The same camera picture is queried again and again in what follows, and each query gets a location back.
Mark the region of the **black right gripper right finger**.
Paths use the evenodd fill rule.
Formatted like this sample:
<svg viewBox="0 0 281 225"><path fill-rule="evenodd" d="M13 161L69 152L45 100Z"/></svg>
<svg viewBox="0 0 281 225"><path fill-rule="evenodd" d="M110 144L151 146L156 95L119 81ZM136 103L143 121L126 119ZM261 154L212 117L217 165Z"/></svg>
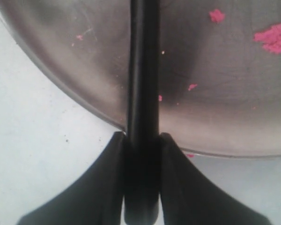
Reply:
<svg viewBox="0 0 281 225"><path fill-rule="evenodd" d="M161 202L166 225L269 225L192 164L170 134L160 135Z"/></svg>

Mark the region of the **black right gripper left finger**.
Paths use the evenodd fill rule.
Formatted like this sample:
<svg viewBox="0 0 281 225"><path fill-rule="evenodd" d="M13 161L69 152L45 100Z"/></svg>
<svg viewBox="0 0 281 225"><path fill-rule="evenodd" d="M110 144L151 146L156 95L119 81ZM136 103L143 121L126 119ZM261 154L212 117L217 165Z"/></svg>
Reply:
<svg viewBox="0 0 281 225"><path fill-rule="evenodd" d="M20 225L119 225L126 136L115 132L93 165L71 186L22 217Z"/></svg>

